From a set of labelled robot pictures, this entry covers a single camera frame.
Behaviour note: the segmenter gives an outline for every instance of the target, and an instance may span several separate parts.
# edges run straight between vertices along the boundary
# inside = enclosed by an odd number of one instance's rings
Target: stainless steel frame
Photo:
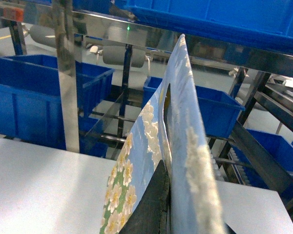
[[[29,2],[16,4],[0,0],[0,9],[4,8],[23,11],[24,17],[21,20],[22,22],[54,28],[50,6]],[[1,14],[1,11],[0,17],[7,20],[15,20],[10,15]],[[73,12],[73,25],[74,33],[77,34],[135,46],[156,48],[158,50],[162,49],[158,46],[161,35],[167,31],[161,28],[145,26],[124,18],[89,12]],[[189,48],[196,48],[196,45],[199,44],[210,44],[215,48],[224,49],[225,52],[222,55],[214,56],[209,53],[201,54],[197,49],[193,49],[189,50],[190,56],[293,77],[293,56],[291,55],[249,48],[198,36],[191,36],[191,38],[191,41],[195,44],[189,44]]]
[[[52,0],[66,149],[79,153],[73,1]]]

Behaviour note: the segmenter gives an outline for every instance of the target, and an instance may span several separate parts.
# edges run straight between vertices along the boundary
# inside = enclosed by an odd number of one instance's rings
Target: metal shelf
[[[11,10],[6,11],[9,14],[5,14],[3,9]],[[21,12],[23,17],[17,19],[15,14],[12,14],[16,11]],[[54,28],[52,7],[47,5],[24,1],[22,4],[16,4],[0,0],[0,18]],[[93,12],[73,12],[72,18],[72,30],[76,34],[158,50],[164,49],[159,47],[159,41],[161,35],[167,33],[166,29]],[[190,56],[293,77],[293,56],[285,55],[282,51],[264,51],[193,35],[191,35],[191,43],[188,44],[188,48],[193,48],[189,49]],[[222,53],[217,55],[200,53],[195,45],[210,45]]]

